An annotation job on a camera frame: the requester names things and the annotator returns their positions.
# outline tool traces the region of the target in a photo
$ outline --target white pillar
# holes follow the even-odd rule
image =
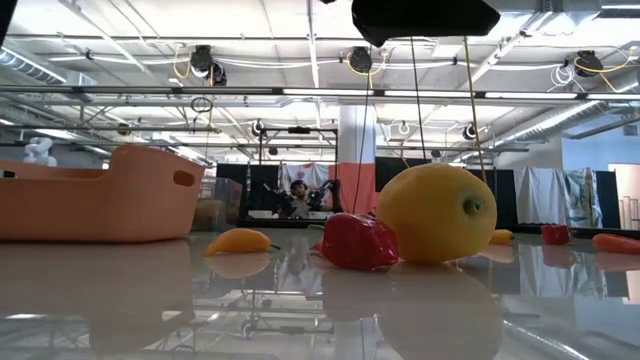
[[[338,162],[373,164],[376,161],[376,110],[369,106],[342,106],[338,122]]]

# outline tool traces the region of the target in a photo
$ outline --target white curtain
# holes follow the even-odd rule
[[[562,171],[514,170],[520,224],[567,224]]]
[[[602,227],[595,172],[524,168],[514,173],[520,224]]]

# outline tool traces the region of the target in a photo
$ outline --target basket handle hole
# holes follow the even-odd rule
[[[186,171],[176,170],[173,173],[173,182],[181,186],[192,187],[196,182],[196,178]]]

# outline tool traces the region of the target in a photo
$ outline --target ceiling beam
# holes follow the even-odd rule
[[[120,146],[120,145],[139,145],[139,146],[156,146],[156,147],[196,147],[196,148],[216,148],[216,149],[259,149],[260,144],[235,144],[235,143],[206,143],[206,142],[127,142],[127,141],[91,141],[91,140],[56,140],[54,145],[81,145],[81,146]],[[28,141],[10,141],[0,142],[0,147],[22,147],[29,144]],[[263,144],[264,149],[277,148],[277,149],[328,149],[335,150],[335,145],[327,144]],[[377,150],[422,150],[420,145],[406,146],[406,145],[378,145]],[[459,147],[446,147],[446,146],[426,146],[426,150],[439,150],[439,151],[472,151],[476,148],[459,146]],[[503,152],[529,152],[527,148],[483,148],[485,153],[503,153]]]
[[[471,76],[471,83],[475,83],[480,79],[484,74],[486,74],[493,65],[497,64],[500,59],[502,59],[509,51],[511,51],[520,41],[523,39],[523,36],[519,33],[515,36],[511,37],[506,42],[498,45],[498,47],[487,56],[481,63],[480,66],[474,71]],[[458,86],[457,90],[466,90],[469,89],[469,79],[463,82],[460,86]],[[429,120],[443,107],[446,107],[447,104],[436,105],[428,114],[426,114],[422,119],[422,125],[425,125]],[[405,142],[409,141],[409,139],[418,131],[419,128],[411,130],[411,132],[405,138]]]
[[[154,80],[156,80],[153,74],[151,73],[151,70],[149,70],[149,68],[146,65],[138,61],[133,55],[131,55],[127,50],[125,50],[119,43],[113,40],[113,38],[111,38],[109,34],[107,34],[96,23],[94,23],[91,19],[89,19],[89,17],[82,12],[82,10],[80,9],[80,6],[78,6],[75,3],[75,1],[73,3],[68,2],[66,0],[58,0],[58,1],[62,5],[64,5],[64,7],[66,7],[69,11],[75,14],[78,18],[84,20],[87,24],[92,26],[100,34],[100,37],[104,39],[104,41],[106,41],[114,49],[118,50],[118,52],[122,54],[124,57],[126,57],[127,59],[129,59],[129,61],[133,62],[138,68],[140,68],[140,70],[142,70],[142,72],[144,72],[145,74],[149,75]]]
[[[101,36],[93,35],[60,35],[60,34],[8,34],[7,39],[14,41],[103,41]],[[141,38],[138,36],[111,36],[111,39],[119,44],[140,43]],[[307,43],[309,37],[270,37],[270,36],[163,36],[161,39],[155,36],[143,36],[142,41],[145,43],[175,43],[175,44],[210,44],[219,45],[228,42],[268,42],[268,43]],[[346,45],[369,45],[362,38],[350,37],[316,37],[315,42],[344,43]],[[437,41],[427,38],[414,38],[416,46],[435,46]],[[387,46],[404,46],[409,45],[409,39],[391,39],[385,45]]]

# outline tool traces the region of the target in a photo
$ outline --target metal rail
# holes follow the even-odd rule
[[[0,142],[0,147],[20,147],[28,145],[28,141],[5,141]],[[120,146],[120,145],[139,145],[139,146],[157,146],[157,147],[201,147],[201,148],[217,148],[217,149],[259,149],[260,144],[215,144],[215,143],[184,143],[184,142],[126,142],[126,141],[85,141],[85,140],[57,140],[53,142],[54,145],[78,145],[78,146]],[[277,148],[277,149],[335,149],[335,145],[328,144],[263,144],[263,148]],[[426,150],[439,150],[439,151],[477,151],[475,147],[445,147],[445,146],[425,146]],[[422,150],[419,145],[416,146],[402,146],[402,145],[379,145],[376,150]],[[527,148],[483,148],[483,152],[486,153],[503,153],[503,152],[529,152]]]

